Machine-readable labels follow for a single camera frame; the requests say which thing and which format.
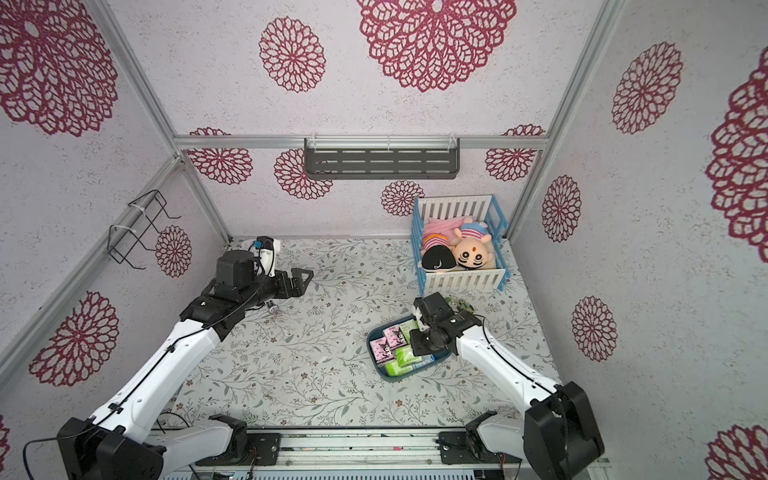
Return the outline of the pink kuromi pack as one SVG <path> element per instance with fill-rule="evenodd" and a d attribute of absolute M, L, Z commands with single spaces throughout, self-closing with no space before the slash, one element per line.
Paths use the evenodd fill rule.
<path fill-rule="evenodd" d="M 384 365 L 396 359 L 396 354 L 385 337 L 370 340 L 368 346 L 376 365 Z"/>
<path fill-rule="evenodd" d="M 396 350 L 408 344 L 408 340 L 399 324 L 385 328 L 383 336 L 391 350 Z"/>

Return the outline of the dark teal storage box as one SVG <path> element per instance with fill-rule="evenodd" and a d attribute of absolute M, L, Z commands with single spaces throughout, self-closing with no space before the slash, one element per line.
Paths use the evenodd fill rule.
<path fill-rule="evenodd" d="M 413 315 L 374 328 L 364 343 L 379 376 L 397 382 L 428 370 L 449 357 L 449 352 L 416 355 L 411 345 L 411 332 L 420 323 Z"/>

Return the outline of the green tissue pack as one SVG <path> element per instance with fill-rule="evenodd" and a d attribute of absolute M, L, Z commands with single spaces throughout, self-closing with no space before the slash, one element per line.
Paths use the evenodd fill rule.
<path fill-rule="evenodd" d="M 397 361 L 392 361 L 384 365 L 384 370 L 388 377 L 399 378 L 411 373 L 417 367 L 419 367 L 418 363 L 400 366 Z"/>
<path fill-rule="evenodd" d="M 419 356 L 413 353 L 410 345 L 405 345 L 395 351 L 396 360 L 400 366 L 419 363 L 425 356 Z"/>
<path fill-rule="evenodd" d="M 419 331 L 420 327 L 416 320 L 411 319 L 407 320 L 399 325 L 399 330 L 402 333 L 405 341 L 410 344 L 411 343 L 411 332 L 412 331 Z"/>

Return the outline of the blue tissue pack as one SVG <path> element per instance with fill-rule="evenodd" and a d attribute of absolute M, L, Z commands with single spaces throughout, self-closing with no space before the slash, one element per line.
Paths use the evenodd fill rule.
<path fill-rule="evenodd" d="M 417 368 L 425 367 L 427 365 L 430 365 L 435 361 L 433 355 L 425 356 L 418 364 L 416 364 Z"/>

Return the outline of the green tissue pack bottom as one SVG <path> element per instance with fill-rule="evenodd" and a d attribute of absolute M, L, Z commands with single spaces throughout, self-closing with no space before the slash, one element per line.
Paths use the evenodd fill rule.
<path fill-rule="evenodd" d="M 399 378 L 411 373 L 417 367 L 419 367 L 418 363 L 400 366 L 397 361 L 392 361 L 384 365 L 384 370 L 388 377 Z"/>

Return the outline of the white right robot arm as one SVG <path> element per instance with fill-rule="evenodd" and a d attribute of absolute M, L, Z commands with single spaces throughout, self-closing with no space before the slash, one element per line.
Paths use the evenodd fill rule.
<path fill-rule="evenodd" d="M 459 445 L 475 461 L 512 457 L 528 462 L 541 479 L 571 479 L 605 453 L 586 392 L 539 373 L 491 333 L 483 317 L 452 309 L 439 293 L 413 302 L 425 326 L 409 334 L 417 356 L 452 353 L 470 363 L 507 396 L 522 415 L 490 411 L 469 422 Z"/>

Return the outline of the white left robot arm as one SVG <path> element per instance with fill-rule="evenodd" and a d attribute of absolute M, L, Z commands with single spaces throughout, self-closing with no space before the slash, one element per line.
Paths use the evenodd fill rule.
<path fill-rule="evenodd" d="M 278 270 L 274 260 L 273 248 L 230 250 L 218 259 L 214 278 L 137 373 L 88 419 L 72 418 L 59 430 L 68 478 L 160 479 L 200 461 L 236 464 L 247 457 L 247 424 L 228 415 L 168 433 L 152 429 L 192 370 L 248 310 L 305 294 L 313 271 Z"/>

